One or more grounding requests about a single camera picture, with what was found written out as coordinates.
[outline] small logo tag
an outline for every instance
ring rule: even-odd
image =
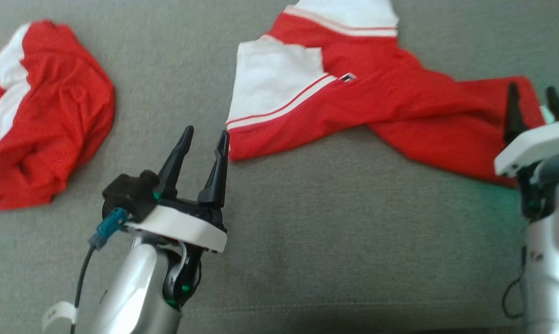
[[[352,81],[352,80],[355,79],[355,78],[357,78],[357,77],[354,76],[354,74],[348,73],[348,74],[345,74],[344,76],[342,76],[341,78],[339,78],[339,80],[341,80],[341,81],[343,81],[343,82],[345,82],[345,83],[348,83],[348,82]]]

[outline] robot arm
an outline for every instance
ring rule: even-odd
[[[124,230],[135,239],[101,300],[93,333],[176,334],[181,308],[201,280],[201,255],[224,251],[229,135],[222,132],[207,184],[189,201],[176,198],[176,183],[193,132],[186,128],[158,175],[121,175],[103,192],[103,216],[125,210]]]
[[[528,129],[517,88],[510,85],[504,134],[508,146],[494,163],[496,174],[517,178],[521,211],[529,220],[520,281],[530,334],[559,334],[559,97],[553,87],[547,97],[556,121]]]

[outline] gray couch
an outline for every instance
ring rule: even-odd
[[[188,124],[196,135],[179,185],[196,196],[228,113],[237,45],[289,3],[0,0],[0,49],[27,21],[68,23],[118,97],[110,136],[54,203],[0,212],[0,333],[38,333],[47,307],[73,300],[101,190],[119,173],[157,169]],[[429,68],[459,80],[524,74],[539,93],[559,87],[559,0],[394,7],[401,44]],[[224,213],[226,252],[203,257],[182,333],[510,324],[500,297],[519,270],[517,194],[408,161],[365,127],[230,165]],[[92,259],[79,333],[128,249],[119,234]]]

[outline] blue connector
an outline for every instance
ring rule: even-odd
[[[90,245],[97,250],[102,249],[108,238],[120,230],[129,221],[127,212],[120,207],[114,208],[106,218],[97,226],[96,233],[89,239]]]

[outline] white stripe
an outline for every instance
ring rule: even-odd
[[[284,9],[283,12],[288,13],[289,15],[301,17],[303,19],[308,19],[309,21],[313,21],[323,27],[329,28],[335,32],[340,32],[341,34],[345,34],[347,36],[374,36],[374,37],[396,37],[397,36],[396,26],[392,26],[392,27],[387,26],[387,28],[392,28],[392,29],[350,28],[347,26],[339,25],[335,21],[326,19],[316,13],[312,13],[300,8],[296,8],[294,6],[288,6],[286,9]]]
[[[313,85],[312,87],[309,87],[307,89],[307,91],[305,91],[304,93],[302,93],[302,95],[300,95],[297,99],[295,99],[292,103],[288,104],[287,106],[285,106],[285,108],[283,108],[281,111],[276,112],[274,114],[271,115],[267,115],[267,116],[256,116],[256,117],[251,117],[251,118],[247,118],[245,120],[241,120],[241,121],[235,121],[235,122],[231,122],[228,125],[226,125],[227,129],[233,129],[233,128],[239,128],[239,127],[245,127],[247,125],[252,125],[252,124],[256,124],[256,123],[262,123],[262,122],[266,122],[266,121],[270,121],[270,120],[274,120],[275,118],[284,116],[285,114],[287,114],[288,112],[291,112],[292,110],[294,110],[298,105],[300,105],[302,102],[306,101],[307,98],[311,97],[312,95],[314,95],[315,93],[317,93],[318,91],[320,91],[324,86],[330,84],[331,82],[334,82],[337,78],[335,78],[334,76],[328,76],[324,79],[322,79],[321,81],[317,82],[315,85]]]
[[[31,24],[21,26],[0,52],[0,85],[5,94],[0,98],[0,141],[12,129],[21,101],[30,91],[24,58],[23,39]]]

